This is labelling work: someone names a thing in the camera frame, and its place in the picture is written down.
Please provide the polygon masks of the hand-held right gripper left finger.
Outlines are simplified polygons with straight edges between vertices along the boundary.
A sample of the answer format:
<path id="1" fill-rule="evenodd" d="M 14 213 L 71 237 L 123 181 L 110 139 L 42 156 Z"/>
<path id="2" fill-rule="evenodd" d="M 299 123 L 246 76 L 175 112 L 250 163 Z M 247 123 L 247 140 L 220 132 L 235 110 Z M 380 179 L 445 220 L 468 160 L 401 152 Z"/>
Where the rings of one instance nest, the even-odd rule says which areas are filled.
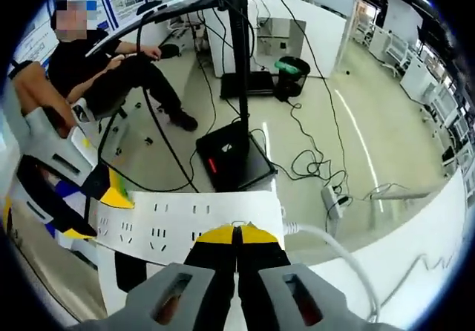
<path id="1" fill-rule="evenodd" d="M 205 232 L 184 263 L 170 263 L 134 287 L 122 309 L 68 329 L 223 330 L 235 290 L 234 232 L 231 224 Z"/>

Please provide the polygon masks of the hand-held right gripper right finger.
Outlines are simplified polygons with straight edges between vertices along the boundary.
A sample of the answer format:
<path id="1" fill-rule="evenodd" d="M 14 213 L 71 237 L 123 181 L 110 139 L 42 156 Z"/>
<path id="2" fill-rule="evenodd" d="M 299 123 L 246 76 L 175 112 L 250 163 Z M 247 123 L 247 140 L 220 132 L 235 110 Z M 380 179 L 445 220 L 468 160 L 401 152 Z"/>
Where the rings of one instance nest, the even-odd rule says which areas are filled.
<path id="1" fill-rule="evenodd" d="M 301 263 L 278 239 L 251 223 L 238 227 L 238 294 L 249 330 L 395 330 L 347 306 L 343 292 Z"/>

